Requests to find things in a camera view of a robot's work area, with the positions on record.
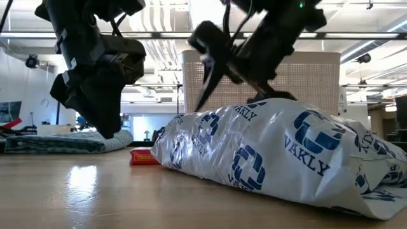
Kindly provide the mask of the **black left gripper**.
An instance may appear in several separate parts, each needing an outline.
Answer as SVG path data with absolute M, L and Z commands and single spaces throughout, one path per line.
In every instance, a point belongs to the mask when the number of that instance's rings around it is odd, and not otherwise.
M 102 137 L 111 139 L 121 129 L 121 92 L 126 84 L 127 66 L 102 62 L 58 74 L 50 95 L 66 108 L 83 110 L 81 115 Z

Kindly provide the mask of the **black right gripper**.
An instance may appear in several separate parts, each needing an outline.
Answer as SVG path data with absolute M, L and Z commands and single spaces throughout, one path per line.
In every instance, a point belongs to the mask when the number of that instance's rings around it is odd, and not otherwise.
M 275 90 L 268 83 L 277 76 L 276 68 L 294 52 L 295 25 L 262 20 L 246 40 L 234 45 L 232 38 L 210 21 L 202 22 L 188 43 L 204 56 L 204 77 L 195 112 L 210 98 L 224 75 L 236 84 L 247 83 L 255 91 L 247 101 L 281 98 L 296 101 L 287 91 Z

